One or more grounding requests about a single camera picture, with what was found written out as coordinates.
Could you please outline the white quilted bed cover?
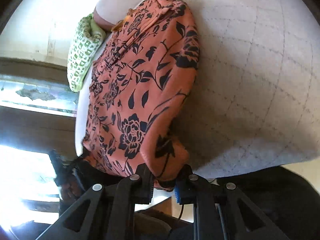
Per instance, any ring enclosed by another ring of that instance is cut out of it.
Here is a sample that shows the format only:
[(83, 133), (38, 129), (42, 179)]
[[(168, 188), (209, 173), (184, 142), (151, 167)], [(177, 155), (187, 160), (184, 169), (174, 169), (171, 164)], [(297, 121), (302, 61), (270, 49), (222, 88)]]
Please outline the white quilted bed cover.
[(319, 24), (302, 0), (184, 0), (196, 83), (174, 122), (194, 171), (234, 176), (319, 157)]

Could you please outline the pink bed mattress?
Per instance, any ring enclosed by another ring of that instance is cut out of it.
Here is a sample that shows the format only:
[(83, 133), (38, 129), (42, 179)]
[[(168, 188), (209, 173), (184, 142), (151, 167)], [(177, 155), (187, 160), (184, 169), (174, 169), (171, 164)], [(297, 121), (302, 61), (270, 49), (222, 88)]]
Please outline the pink bed mattress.
[(110, 31), (117, 23), (118, 13), (113, 7), (96, 6), (93, 11), (93, 19), (96, 24), (106, 31)]

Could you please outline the orange black floral garment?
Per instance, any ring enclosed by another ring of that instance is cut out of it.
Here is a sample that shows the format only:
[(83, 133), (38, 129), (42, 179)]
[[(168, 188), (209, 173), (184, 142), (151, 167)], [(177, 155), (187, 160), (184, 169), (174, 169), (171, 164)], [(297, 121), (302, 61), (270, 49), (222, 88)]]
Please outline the orange black floral garment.
[(93, 63), (84, 160), (127, 177), (145, 164), (171, 191), (189, 154), (170, 131), (196, 77), (194, 17), (181, 0), (144, 0)]

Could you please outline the green white patterned pillow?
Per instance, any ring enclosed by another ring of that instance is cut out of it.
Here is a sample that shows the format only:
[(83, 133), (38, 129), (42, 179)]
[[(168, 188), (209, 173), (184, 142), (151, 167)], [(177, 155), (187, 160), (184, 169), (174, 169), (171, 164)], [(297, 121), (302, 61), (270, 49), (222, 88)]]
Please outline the green white patterned pillow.
[(82, 89), (84, 78), (105, 37), (105, 31), (96, 24), (93, 14), (78, 23), (67, 58), (67, 80), (71, 91), (77, 93)]

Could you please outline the dark wooden door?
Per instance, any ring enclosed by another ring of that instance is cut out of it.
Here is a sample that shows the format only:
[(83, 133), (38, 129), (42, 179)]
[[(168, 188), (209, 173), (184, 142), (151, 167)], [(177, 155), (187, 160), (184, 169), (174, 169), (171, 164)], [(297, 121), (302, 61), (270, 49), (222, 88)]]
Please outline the dark wooden door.
[(78, 98), (65, 66), (1, 58), (1, 145), (73, 159)]

